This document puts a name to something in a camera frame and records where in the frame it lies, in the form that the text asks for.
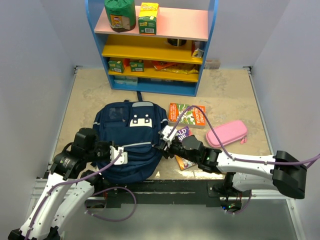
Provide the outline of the navy blue student backpack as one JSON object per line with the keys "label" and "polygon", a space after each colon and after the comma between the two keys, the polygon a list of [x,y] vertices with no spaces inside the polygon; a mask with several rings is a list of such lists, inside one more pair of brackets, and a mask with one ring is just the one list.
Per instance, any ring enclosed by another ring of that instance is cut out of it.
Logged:
{"label": "navy blue student backpack", "polygon": [[113,164],[102,176],[114,184],[145,181],[158,166],[162,153],[160,133],[168,125],[164,108],[150,101],[107,104],[95,116],[93,129],[100,141],[114,142],[127,153],[126,164]]}

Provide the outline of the orange Treehouse book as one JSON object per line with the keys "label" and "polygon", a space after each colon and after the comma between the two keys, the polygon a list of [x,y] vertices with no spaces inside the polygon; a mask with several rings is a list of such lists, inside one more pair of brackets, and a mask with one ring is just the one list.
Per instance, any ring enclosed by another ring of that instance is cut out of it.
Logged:
{"label": "orange Treehouse book", "polygon": [[[167,115],[168,123],[173,126],[183,111],[185,111],[189,106],[189,104],[171,102]],[[184,113],[178,125],[183,127],[204,128],[206,126],[206,119],[203,113],[198,108],[194,107]]]}

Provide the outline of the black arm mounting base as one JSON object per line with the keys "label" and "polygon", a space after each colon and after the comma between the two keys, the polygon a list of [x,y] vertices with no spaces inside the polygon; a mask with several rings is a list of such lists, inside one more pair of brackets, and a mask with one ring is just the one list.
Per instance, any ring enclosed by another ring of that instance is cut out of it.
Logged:
{"label": "black arm mounting base", "polygon": [[205,205],[221,207],[227,201],[244,200],[250,196],[247,190],[224,191],[223,179],[187,179],[187,180],[146,180],[132,184],[115,184],[107,180],[97,180],[93,184],[95,196],[89,202],[105,201],[107,208],[120,208],[122,204],[133,204],[133,196],[124,190],[129,189],[136,203],[153,205]]}

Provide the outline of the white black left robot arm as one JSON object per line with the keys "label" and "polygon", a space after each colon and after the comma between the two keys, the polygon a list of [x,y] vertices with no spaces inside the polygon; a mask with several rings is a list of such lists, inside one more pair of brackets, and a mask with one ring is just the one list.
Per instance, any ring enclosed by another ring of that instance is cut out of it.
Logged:
{"label": "white black left robot arm", "polygon": [[111,141],[100,141],[92,128],[81,128],[73,142],[54,157],[43,192],[25,223],[10,240],[60,240],[65,225],[90,196],[99,196],[106,181],[102,171],[85,170],[87,163],[115,162]]}

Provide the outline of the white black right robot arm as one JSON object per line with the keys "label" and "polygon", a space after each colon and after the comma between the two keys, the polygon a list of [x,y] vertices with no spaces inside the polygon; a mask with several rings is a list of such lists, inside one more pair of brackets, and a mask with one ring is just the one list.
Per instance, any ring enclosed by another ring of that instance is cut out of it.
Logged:
{"label": "white black right robot arm", "polygon": [[206,173],[224,174],[224,183],[217,191],[225,196],[251,190],[275,190],[289,198],[305,198],[307,166],[286,151],[265,156],[226,153],[204,146],[194,135],[182,141],[177,137],[162,139],[155,148],[166,159],[179,156],[197,164]]}

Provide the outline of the pink pencil case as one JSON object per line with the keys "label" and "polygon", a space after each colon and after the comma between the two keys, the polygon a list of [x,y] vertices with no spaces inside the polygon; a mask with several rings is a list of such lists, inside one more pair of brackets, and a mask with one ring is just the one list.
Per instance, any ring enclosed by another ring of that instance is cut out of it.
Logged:
{"label": "pink pencil case", "polygon": [[[248,129],[241,120],[234,120],[214,128],[220,142],[226,146],[231,143],[240,141],[240,144],[247,142]],[[213,148],[220,148],[221,144],[216,135],[210,130],[206,133],[206,141]]]}

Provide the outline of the orange yellow snack packets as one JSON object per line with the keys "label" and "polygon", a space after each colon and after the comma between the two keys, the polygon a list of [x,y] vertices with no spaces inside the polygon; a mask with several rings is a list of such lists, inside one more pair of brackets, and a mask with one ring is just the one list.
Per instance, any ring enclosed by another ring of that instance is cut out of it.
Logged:
{"label": "orange yellow snack packets", "polygon": [[196,64],[190,63],[178,63],[178,62],[166,62],[166,61],[156,61],[152,60],[151,64],[156,71],[175,73],[175,74],[198,74],[199,67]]}

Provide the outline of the small green box left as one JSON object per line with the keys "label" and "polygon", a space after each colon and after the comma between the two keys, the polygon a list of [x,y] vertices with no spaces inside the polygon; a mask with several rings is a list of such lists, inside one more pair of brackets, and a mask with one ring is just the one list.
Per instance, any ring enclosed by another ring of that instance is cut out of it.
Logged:
{"label": "small green box left", "polygon": [[125,70],[124,60],[121,58],[110,58],[108,61],[109,70],[116,73],[123,73]]}

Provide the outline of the small green box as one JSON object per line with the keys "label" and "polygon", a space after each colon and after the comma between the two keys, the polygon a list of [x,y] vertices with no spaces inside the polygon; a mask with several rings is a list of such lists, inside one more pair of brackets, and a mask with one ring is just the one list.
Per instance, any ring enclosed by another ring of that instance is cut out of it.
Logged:
{"label": "small green box", "polygon": [[142,59],[130,59],[129,65],[131,72],[144,72],[145,64]]}
{"label": "small green box", "polygon": [[110,58],[108,61],[109,70],[116,73],[123,73],[125,70],[124,60],[121,58]]}

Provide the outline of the blue shelf unit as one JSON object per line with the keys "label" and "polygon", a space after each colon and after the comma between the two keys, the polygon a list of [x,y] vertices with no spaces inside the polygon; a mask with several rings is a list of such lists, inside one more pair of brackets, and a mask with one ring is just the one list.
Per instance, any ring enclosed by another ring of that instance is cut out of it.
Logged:
{"label": "blue shelf unit", "polygon": [[[211,0],[207,10],[160,7],[156,35],[139,33],[139,28],[115,32],[110,27],[104,1],[84,2],[88,24],[113,90],[196,96],[209,53],[219,2]],[[202,58],[192,57],[192,41],[204,42]],[[144,72],[111,71],[110,58],[141,59]],[[151,61],[194,64],[196,74],[157,71]]]}

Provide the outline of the small green box right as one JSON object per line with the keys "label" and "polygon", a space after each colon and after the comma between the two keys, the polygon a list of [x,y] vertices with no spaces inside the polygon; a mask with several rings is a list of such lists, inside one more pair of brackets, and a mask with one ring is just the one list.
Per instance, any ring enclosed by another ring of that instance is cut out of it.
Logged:
{"label": "small green box right", "polygon": [[130,59],[129,65],[131,72],[144,72],[145,64],[142,59]]}

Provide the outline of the small box behind shelf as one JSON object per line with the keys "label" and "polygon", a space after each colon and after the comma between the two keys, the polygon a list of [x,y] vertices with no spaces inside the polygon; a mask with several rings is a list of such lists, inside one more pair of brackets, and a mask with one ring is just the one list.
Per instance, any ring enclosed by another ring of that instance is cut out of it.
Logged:
{"label": "small box behind shelf", "polygon": [[221,66],[219,59],[207,59],[204,64],[205,70],[218,70]]}

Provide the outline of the small snack pouch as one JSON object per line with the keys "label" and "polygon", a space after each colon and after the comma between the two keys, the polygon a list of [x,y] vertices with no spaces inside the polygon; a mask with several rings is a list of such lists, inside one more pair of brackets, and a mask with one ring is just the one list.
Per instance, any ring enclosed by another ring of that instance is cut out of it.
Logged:
{"label": "small snack pouch", "polygon": [[192,41],[191,56],[193,58],[202,58],[204,55],[205,43],[203,41]]}

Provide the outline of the green cylindrical package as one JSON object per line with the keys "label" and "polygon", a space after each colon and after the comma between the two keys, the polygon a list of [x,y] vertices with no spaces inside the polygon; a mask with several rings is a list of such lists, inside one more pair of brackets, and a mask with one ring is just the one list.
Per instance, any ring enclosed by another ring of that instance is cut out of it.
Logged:
{"label": "green cylindrical package", "polygon": [[104,8],[113,31],[128,32],[136,27],[134,0],[105,0]]}

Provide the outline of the yellow green carton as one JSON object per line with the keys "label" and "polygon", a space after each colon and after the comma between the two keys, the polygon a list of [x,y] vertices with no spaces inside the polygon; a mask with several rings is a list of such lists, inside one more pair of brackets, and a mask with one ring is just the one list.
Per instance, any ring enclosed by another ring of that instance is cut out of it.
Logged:
{"label": "yellow green carton", "polygon": [[159,4],[142,2],[138,16],[138,29],[141,35],[156,35]]}

